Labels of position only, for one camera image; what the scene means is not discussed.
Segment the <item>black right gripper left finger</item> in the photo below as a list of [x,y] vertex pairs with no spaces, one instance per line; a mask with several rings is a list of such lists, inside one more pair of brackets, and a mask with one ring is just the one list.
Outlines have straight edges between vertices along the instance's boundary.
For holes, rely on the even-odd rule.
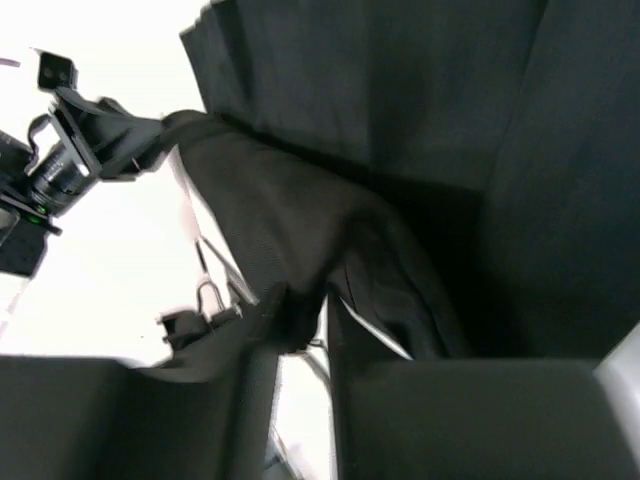
[[1,361],[5,479],[258,479],[288,288],[158,367]]

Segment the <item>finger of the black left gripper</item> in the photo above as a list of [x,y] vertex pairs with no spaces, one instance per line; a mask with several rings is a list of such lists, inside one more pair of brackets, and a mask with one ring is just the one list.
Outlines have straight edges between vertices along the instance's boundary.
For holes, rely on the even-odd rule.
[[135,117],[103,98],[91,102],[70,88],[54,92],[54,128],[80,173],[133,180],[151,168],[141,158],[163,131],[159,120]]

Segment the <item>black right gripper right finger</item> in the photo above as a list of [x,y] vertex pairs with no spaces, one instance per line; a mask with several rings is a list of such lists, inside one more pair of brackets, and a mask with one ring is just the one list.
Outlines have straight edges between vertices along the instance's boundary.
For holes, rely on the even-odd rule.
[[635,479],[637,450],[591,364],[407,360],[327,306],[342,479]]

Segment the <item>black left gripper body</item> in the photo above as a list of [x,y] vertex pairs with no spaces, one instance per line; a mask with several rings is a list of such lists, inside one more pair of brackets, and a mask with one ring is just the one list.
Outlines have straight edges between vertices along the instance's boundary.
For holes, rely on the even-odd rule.
[[[81,124],[101,110],[78,94],[56,94],[46,114],[31,121],[27,138],[31,160],[24,182],[30,201],[51,216],[69,210],[97,182],[102,165],[82,132]],[[52,126],[58,141],[45,157],[35,136]]]

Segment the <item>black skirt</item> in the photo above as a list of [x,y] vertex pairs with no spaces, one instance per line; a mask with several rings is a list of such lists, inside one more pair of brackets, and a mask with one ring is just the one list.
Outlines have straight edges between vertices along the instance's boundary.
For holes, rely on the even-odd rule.
[[221,1],[186,170],[253,290],[417,359],[601,359],[639,320],[635,1]]

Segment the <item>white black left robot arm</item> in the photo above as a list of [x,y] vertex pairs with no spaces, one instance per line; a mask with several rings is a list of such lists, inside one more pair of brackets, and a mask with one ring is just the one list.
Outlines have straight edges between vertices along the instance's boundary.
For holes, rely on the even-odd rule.
[[151,170],[163,131],[160,120],[135,117],[110,98],[91,102],[70,88],[53,97],[27,142],[1,136],[1,270],[25,279],[35,276],[48,236],[61,232],[53,219],[96,183]]

